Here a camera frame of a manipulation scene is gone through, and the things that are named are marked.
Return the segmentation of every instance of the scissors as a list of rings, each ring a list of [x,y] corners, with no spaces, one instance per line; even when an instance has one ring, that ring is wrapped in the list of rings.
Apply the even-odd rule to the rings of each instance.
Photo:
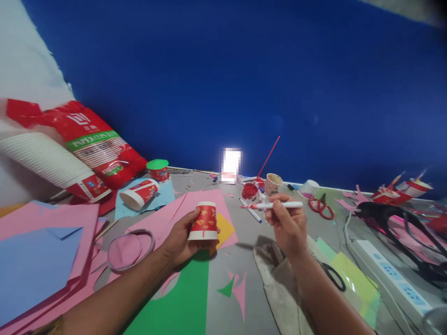
[[[312,254],[315,259],[317,260],[317,262],[321,265],[321,267],[323,268],[323,270],[326,272],[327,276],[329,277],[329,279],[334,283],[334,285],[339,289],[340,292],[345,292],[346,291],[346,284],[343,281],[343,279],[341,278],[341,276],[339,275],[339,273],[337,271],[335,271],[335,269],[330,266],[329,264],[320,262],[315,254]]]
[[[317,202],[317,207],[315,208],[312,205],[312,201],[318,201]],[[334,211],[332,210],[332,208],[330,208],[327,204],[326,204],[326,193],[323,194],[323,196],[321,197],[321,199],[317,199],[317,198],[312,198],[309,199],[308,201],[309,203],[309,207],[311,208],[311,210],[313,210],[315,213],[320,213],[320,215],[326,219],[326,220],[333,220],[334,219]],[[325,209],[328,209],[329,212],[331,213],[331,216],[326,216],[323,214],[323,211]]]

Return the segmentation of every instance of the blue wall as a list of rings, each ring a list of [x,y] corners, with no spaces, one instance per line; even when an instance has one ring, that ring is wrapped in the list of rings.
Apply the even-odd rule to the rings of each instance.
[[[444,33],[349,1],[24,0],[75,96],[146,158],[447,190]]]

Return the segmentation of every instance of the pen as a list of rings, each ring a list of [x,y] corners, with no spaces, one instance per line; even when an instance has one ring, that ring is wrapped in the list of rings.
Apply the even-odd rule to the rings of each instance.
[[[248,205],[246,204],[246,202],[245,202],[244,200],[242,200],[241,198],[239,198],[239,200],[240,200],[241,203],[243,204],[242,207],[244,207],[244,206],[247,206],[247,207],[248,207]],[[255,211],[254,211],[253,209],[250,209],[250,208],[247,208],[247,209],[248,209],[248,211],[250,212],[250,214],[253,215],[253,217],[254,217],[259,223],[262,223],[262,219],[259,217],[259,215],[257,215],[257,214],[255,213]]]
[[[260,208],[273,208],[273,202],[269,203],[260,203],[260,204],[251,204],[247,205],[242,203],[243,206],[241,208],[252,208],[252,209],[260,209]],[[282,202],[281,203],[286,208],[301,208],[303,206],[303,203],[300,201],[290,201],[290,202]]]

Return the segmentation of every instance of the person's left hand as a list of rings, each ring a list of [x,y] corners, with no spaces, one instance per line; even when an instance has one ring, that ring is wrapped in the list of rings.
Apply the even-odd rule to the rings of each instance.
[[[178,266],[191,258],[199,249],[215,247],[219,240],[211,241],[189,241],[191,224],[199,216],[200,208],[186,214],[172,228],[168,237],[161,245],[161,249],[167,258],[172,262],[173,266]]]

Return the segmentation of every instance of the forearm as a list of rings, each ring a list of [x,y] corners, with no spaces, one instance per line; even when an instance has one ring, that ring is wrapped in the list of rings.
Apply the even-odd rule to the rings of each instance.
[[[64,315],[65,335],[116,334],[172,266],[161,249]]]
[[[311,254],[289,261],[320,335],[375,335]]]

